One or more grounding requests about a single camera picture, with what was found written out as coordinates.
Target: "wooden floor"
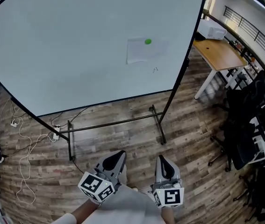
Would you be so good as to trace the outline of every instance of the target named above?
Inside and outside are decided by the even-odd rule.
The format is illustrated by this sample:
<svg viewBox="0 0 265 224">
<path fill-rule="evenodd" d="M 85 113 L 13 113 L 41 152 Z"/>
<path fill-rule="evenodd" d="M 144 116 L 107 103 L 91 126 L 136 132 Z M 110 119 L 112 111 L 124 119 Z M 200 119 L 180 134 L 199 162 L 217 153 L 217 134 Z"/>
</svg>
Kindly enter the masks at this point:
<svg viewBox="0 0 265 224">
<path fill-rule="evenodd" d="M 225 158 L 212 167 L 207 165 L 210 159 L 220 153 L 217 144 L 209 138 L 218 132 L 218 126 L 226 117 L 220 109 L 211 108 L 213 103 L 222 99 L 223 85 L 221 79 L 215 76 L 207 89 L 210 94 L 205 92 L 200 99 L 195 100 L 193 97 L 210 68 L 194 50 L 189 57 L 189 68 L 162 123 L 166 145 L 160 145 L 161 134 L 155 119 L 150 118 L 74 133 L 71 135 L 72 152 L 76 156 L 76 164 L 86 171 L 110 151 L 125 150 L 128 186 L 139 189 L 154 182 L 156 157 L 163 154 L 179 166 L 185 186 L 184 205 L 175 209 L 177 223 L 241 224 L 251 215 L 251 209 L 243 207 L 245 200 L 233 202 L 232 199 L 244 190 L 245 186 L 238 176 L 246 171 L 233 168 L 226 173 Z M 165 92 L 90 107 L 73 121 L 73 128 L 150 114 L 149 107 L 152 104 L 158 112 L 162 111 L 169 95 L 170 92 Z M 8 94 L 0 89 L 0 112 L 8 98 Z M 63 125 L 79 111 L 65 112 L 53 123 Z M 16 116 L 22 114 L 22 110 L 15 113 Z M 42 119 L 50 124 L 56 116 Z M 33 142 L 40 134 L 49 132 L 36 121 L 28 119 L 27 115 L 23 116 L 23 120 L 21 134 L 31 137 Z M 30 144 L 28 138 L 18 134 L 20 125 L 13 128 L 10 122 L 8 101 L 0 118 L 0 145 L 4 154 L 11 154 Z M 69 162 L 67 143 L 63 139 L 55 143 L 45 139 L 32 151 L 27 184 L 35 192 L 36 201 L 32 205 L 19 202 L 16 198 L 21 183 L 19 159 L 27 153 L 26 148 L 10 155 L 0 164 L 0 201 L 15 223 L 50 223 L 83 203 L 85 197 L 77 187 L 82 174 Z M 25 160 L 22 161 L 22 172 L 25 177 L 29 175 Z M 33 195 L 23 185 L 19 198 L 29 203 Z"/>
</svg>

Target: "equipment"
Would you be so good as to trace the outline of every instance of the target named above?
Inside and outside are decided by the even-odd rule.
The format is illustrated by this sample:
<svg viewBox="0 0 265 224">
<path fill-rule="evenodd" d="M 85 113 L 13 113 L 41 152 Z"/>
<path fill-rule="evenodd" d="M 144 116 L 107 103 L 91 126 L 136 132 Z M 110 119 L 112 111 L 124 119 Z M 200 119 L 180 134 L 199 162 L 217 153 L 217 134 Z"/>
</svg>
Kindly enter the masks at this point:
<svg viewBox="0 0 265 224">
<path fill-rule="evenodd" d="M 95 203 L 103 202 L 115 193 L 119 186 L 119 175 L 126 162 L 126 152 L 115 151 L 99 159 L 94 174 L 85 172 L 78 187 Z"/>
<path fill-rule="evenodd" d="M 198 32 L 206 39 L 222 40 L 226 35 L 227 30 L 213 20 L 201 19 Z"/>
<path fill-rule="evenodd" d="M 115 151 L 102 157 L 94 173 L 85 172 L 78 187 L 97 204 L 116 193 L 120 187 L 119 175 L 126 161 L 126 152 Z M 156 181 L 151 185 L 158 207 L 176 207 L 183 203 L 184 188 L 181 187 L 180 170 L 172 161 L 160 155 L 157 158 Z"/>
<path fill-rule="evenodd" d="M 175 163 L 162 155 L 156 160 L 155 183 L 151 188 L 159 208 L 182 205 L 184 188 L 180 170 Z"/>
</svg>

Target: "black office chair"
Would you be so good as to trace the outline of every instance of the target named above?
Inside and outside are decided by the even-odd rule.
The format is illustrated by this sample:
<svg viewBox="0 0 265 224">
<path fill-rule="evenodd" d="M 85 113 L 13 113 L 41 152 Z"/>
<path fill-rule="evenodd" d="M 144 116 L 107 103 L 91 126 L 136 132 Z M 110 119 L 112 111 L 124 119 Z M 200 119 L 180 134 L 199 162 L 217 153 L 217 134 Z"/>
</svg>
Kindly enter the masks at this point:
<svg viewBox="0 0 265 224">
<path fill-rule="evenodd" d="M 253 178 L 250 181 L 247 177 L 239 176 L 239 178 L 245 181 L 248 188 L 239 197 L 234 198 L 233 201 L 238 201 L 248 194 L 248 199 L 244 206 L 247 205 L 251 199 L 252 203 L 250 206 L 255 208 L 255 212 L 246 222 L 250 221 L 253 217 L 257 217 L 259 221 L 265 220 L 265 215 L 261 214 L 261 212 L 264 213 L 265 210 L 265 167 L 259 168 L 257 175 L 256 172 L 254 172 Z"/>
<path fill-rule="evenodd" d="M 239 126 L 232 123 L 226 124 L 224 130 L 225 140 L 222 141 L 216 136 L 212 136 L 211 141 L 216 140 L 221 145 L 221 154 L 208 163 L 208 166 L 218 160 L 220 157 L 227 155 L 228 167 L 226 172 L 231 171 L 231 164 L 233 161 L 234 167 L 237 170 L 242 169 L 248 162 L 250 162 L 257 153 L 256 145 L 252 139 L 254 136 L 255 126 L 247 124 L 246 126 Z"/>
<path fill-rule="evenodd" d="M 257 114 L 257 110 L 265 105 L 265 70 L 260 71 L 254 81 L 242 90 L 227 91 L 224 105 L 215 104 L 229 112 L 227 122 L 235 124 L 249 123 Z"/>
</svg>

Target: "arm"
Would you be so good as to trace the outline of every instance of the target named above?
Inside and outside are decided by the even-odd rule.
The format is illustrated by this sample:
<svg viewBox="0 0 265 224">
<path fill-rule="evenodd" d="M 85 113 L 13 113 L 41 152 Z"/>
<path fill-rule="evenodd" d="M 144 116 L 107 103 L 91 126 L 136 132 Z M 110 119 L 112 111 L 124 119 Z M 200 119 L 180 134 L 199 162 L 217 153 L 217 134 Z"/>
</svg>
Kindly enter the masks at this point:
<svg viewBox="0 0 265 224">
<path fill-rule="evenodd" d="M 99 205 L 93 203 L 88 199 L 84 204 L 78 207 L 72 215 L 75 216 L 77 224 L 83 223 L 97 208 Z"/>
<path fill-rule="evenodd" d="M 174 212 L 172 208 L 162 208 L 161 217 L 165 221 L 165 224 L 175 224 Z"/>
</svg>

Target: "whiteboard frame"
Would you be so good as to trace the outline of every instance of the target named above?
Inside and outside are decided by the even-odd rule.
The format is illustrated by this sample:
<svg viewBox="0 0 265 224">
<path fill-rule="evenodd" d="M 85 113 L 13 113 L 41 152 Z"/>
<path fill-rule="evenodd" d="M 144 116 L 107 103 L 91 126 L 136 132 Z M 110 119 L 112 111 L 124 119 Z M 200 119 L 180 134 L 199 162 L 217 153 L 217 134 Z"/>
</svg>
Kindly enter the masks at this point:
<svg viewBox="0 0 265 224">
<path fill-rule="evenodd" d="M 69 151 L 69 160 L 70 161 L 73 161 L 74 160 L 74 157 L 71 155 L 71 141 L 70 141 L 70 133 L 72 132 L 76 132 L 76 131 L 82 131 L 82 130 L 88 130 L 88 129 L 94 129 L 94 128 L 99 128 L 99 127 L 105 127 L 105 126 L 111 126 L 111 125 L 116 125 L 116 124 L 120 124 L 120 123 L 126 123 L 126 122 L 131 122 L 131 121 L 135 121 L 135 120 L 139 120 L 139 119 L 146 119 L 146 118 L 150 118 L 150 117 L 156 117 L 157 118 L 157 121 L 158 121 L 158 126 L 159 126 L 159 129 L 161 131 L 161 134 L 163 136 L 163 139 L 164 139 L 164 143 L 166 143 L 166 140 L 165 140 L 165 135 L 164 135 L 164 132 L 163 132 L 163 129 L 161 127 L 161 122 L 163 120 L 163 117 L 165 116 L 175 94 L 176 94 L 176 91 L 178 90 L 178 87 L 180 86 L 180 82 L 183 78 L 183 75 L 188 67 L 188 62 L 189 62 L 189 59 L 188 59 L 188 55 L 189 55 L 189 52 L 191 50 L 191 47 L 192 47 L 192 44 L 193 44 L 193 41 L 194 41 L 194 36 L 195 36 L 195 33 L 198 29 L 198 26 L 199 26 L 199 23 L 200 23 L 200 19 L 201 19 L 201 15 L 202 15 L 202 12 L 203 12 L 203 8 L 204 8 L 204 4 L 205 4 L 205 0 L 202 0 L 201 2 L 201 7 L 199 9 L 199 14 L 198 14 L 198 18 L 197 18 L 197 22 L 195 24 L 195 27 L 194 27 L 194 30 L 193 30 L 193 35 L 192 35 L 192 38 L 190 40 L 190 43 L 189 43 L 189 46 L 188 46 L 188 49 L 186 51 L 186 55 L 185 55 L 185 58 L 184 58 L 184 62 L 181 66 L 181 69 L 180 69 L 180 72 L 178 74 L 178 77 L 176 79 L 176 82 L 174 84 L 174 87 L 172 89 L 172 92 L 171 92 L 171 95 L 167 101 L 167 104 L 163 110 L 163 112 L 159 112 L 157 113 L 156 110 L 155 110 L 155 107 L 154 105 L 152 107 L 150 107 L 151 110 L 154 111 L 154 114 L 152 115 L 146 115 L 146 116 L 142 116 L 142 117 L 137 117 L 137 118 L 133 118 L 133 119 L 127 119 L 127 120 L 122 120 L 122 121 L 117 121 L 117 122 L 112 122 L 112 123 L 107 123 L 107 124 L 102 124 L 102 125 L 97 125 L 97 126 L 89 126 L 89 127 L 84 127 L 84 128 L 78 128 L 78 129 L 72 129 L 70 130 L 70 127 L 71 127 L 71 124 L 70 122 L 68 121 L 68 129 L 65 130 L 65 131 L 60 131 L 58 132 L 57 130 L 55 130 L 52 126 L 48 125 L 47 123 L 45 123 L 43 120 L 41 120 L 38 116 L 34 115 L 31 111 L 29 111 L 24 105 L 22 105 L 21 102 L 19 102 L 6 88 L 5 86 L 0 82 L 0 85 L 5 89 L 5 91 L 11 96 L 11 99 L 15 102 L 16 105 L 19 106 L 19 108 L 21 108 L 24 112 L 26 112 L 29 116 L 31 116 L 34 120 L 36 120 L 38 123 L 40 123 L 41 125 L 43 125 L 44 127 L 46 127 L 47 129 L 49 129 L 50 131 L 52 131 L 53 133 L 57 134 L 58 136 L 60 136 L 61 138 L 65 139 L 68 143 L 68 151 Z M 144 95 L 140 95 L 140 96 L 136 96 L 136 97 L 141 97 L 141 96 L 146 96 L 146 95 L 150 95 L 150 94 L 144 94 Z M 123 98 L 123 99 L 119 99 L 119 100 L 126 100 L 126 99 L 130 99 L 132 97 L 128 97 L 128 98 Z"/>
</svg>

